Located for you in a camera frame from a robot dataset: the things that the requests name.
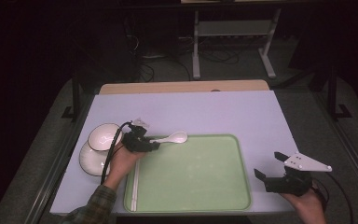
plaid sleeve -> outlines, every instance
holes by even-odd
[[[116,197],[113,190],[100,185],[91,195],[86,206],[68,214],[61,223],[107,223]]]

table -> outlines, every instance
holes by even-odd
[[[281,196],[265,192],[264,184],[253,174],[257,168],[268,176],[282,176],[283,164],[275,160],[273,152],[292,155],[297,152],[297,147],[274,92],[264,81],[251,80],[103,86],[91,105],[51,213],[64,215],[83,206],[100,183],[100,177],[83,172],[78,161],[80,149],[90,132],[103,123],[121,124],[137,118],[151,125],[148,135],[168,135],[178,130],[185,130],[190,135],[235,135],[241,146],[253,202],[248,209],[235,214],[293,210]],[[129,215],[123,207],[125,182],[117,191],[117,202],[112,211],[118,216]]]

white plate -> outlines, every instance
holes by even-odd
[[[93,150],[86,142],[80,150],[79,162],[81,168],[89,175],[102,175],[103,165],[109,151]]]
[[[118,125],[114,123],[105,123],[96,127],[89,134],[89,146],[94,150],[108,150],[110,145],[112,145],[118,128]],[[116,144],[121,141],[122,136],[123,132],[120,132]]]

green tray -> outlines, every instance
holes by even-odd
[[[128,175],[124,206],[129,212],[240,211],[251,204],[233,135],[192,135],[183,144],[164,143],[139,162],[136,211],[131,211],[135,169]]]

person's arm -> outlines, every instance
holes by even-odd
[[[321,200],[312,189],[297,197],[293,194],[281,194],[296,209],[298,216],[305,224],[325,224]]]
[[[116,191],[121,180],[130,172],[136,161],[145,153],[129,152],[121,143],[110,161],[109,175],[89,198],[86,206],[66,216],[62,223],[106,223],[116,201]]]

